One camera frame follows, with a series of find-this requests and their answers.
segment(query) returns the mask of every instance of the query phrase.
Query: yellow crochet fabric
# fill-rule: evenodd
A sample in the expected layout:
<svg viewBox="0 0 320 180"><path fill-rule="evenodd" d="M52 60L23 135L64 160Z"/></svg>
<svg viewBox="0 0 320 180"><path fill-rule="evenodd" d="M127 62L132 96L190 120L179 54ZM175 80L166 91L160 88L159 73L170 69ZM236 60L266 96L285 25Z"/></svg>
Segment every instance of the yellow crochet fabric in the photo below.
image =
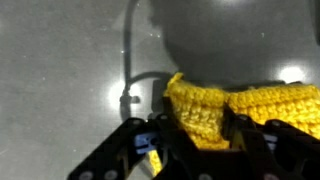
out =
<svg viewBox="0 0 320 180"><path fill-rule="evenodd" d="M228 93L221 89L196 87L183 81L177 73L164 94L182 127L200 149L226 149L228 141L220 135L223 105L264 124L280 119L320 139L320 95L313 85L283 85ZM161 163L155 151L150 152L155 174Z"/></svg>

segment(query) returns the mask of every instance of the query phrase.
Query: gray background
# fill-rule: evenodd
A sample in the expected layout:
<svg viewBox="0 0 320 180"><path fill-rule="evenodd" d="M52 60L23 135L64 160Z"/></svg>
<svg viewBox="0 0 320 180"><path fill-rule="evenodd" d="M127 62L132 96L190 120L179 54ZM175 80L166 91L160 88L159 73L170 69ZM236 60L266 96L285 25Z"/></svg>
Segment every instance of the gray background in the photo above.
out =
<svg viewBox="0 0 320 180"><path fill-rule="evenodd" d="M131 116L141 118L161 112L176 71L218 87L319 85L313 8L302 0L1 0L1 179L65 179L130 115L119 108L130 77L143 77L130 90L139 97ZM146 178L144 169L132 179Z"/></svg>

